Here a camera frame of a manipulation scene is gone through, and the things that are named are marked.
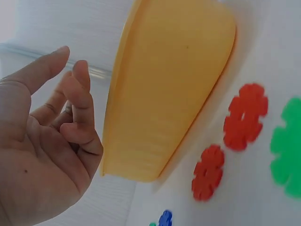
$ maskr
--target red flower-shaped block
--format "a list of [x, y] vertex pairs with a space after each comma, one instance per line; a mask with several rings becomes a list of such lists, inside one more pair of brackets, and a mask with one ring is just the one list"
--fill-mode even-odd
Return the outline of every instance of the red flower-shaped block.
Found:
[[220, 146], [211, 145], [202, 153], [201, 160], [194, 169], [191, 189], [195, 200], [208, 201], [222, 179], [224, 152]]
[[261, 132], [260, 116], [268, 113], [268, 98], [258, 84], [246, 84], [239, 90], [230, 106], [230, 116], [224, 123], [224, 143], [234, 151], [243, 151], [248, 142], [253, 142]]

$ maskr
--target hand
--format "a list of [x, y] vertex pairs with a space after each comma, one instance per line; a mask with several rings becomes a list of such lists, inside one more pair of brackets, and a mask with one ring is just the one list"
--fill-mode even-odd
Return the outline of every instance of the hand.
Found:
[[31, 95], [60, 73], [69, 53], [62, 47], [0, 80], [2, 226], [31, 226], [62, 213], [87, 190], [101, 160], [86, 61], [29, 114]]

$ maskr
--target green plastic piece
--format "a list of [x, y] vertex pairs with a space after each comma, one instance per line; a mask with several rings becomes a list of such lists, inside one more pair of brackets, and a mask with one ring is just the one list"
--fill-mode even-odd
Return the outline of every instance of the green plastic piece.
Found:
[[270, 144], [276, 156], [270, 165], [276, 184], [285, 186], [285, 193], [301, 197], [301, 99], [292, 98], [281, 118], [286, 127], [276, 127]]

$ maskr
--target yellow plastic object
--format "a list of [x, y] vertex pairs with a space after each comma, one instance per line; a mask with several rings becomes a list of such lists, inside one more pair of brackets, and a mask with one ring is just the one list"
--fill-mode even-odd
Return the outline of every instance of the yellow plastic object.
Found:
[[214, 0], [134, 3], [112, 74], [103, 174], [160, 175], [222, 73], [235, 31]]

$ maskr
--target blue plastic piece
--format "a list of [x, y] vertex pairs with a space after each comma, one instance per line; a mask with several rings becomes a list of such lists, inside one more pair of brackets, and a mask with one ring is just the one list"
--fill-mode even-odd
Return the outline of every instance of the blue plastic piece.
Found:
[[171, 221], [172, 217], [173, 217], [173, 214], [171, 211], [169, 211], [169, 210], [164, 211], [162, 216], [159, 219], [158, 226], [172, 226], [173, 225], [173, 223]]

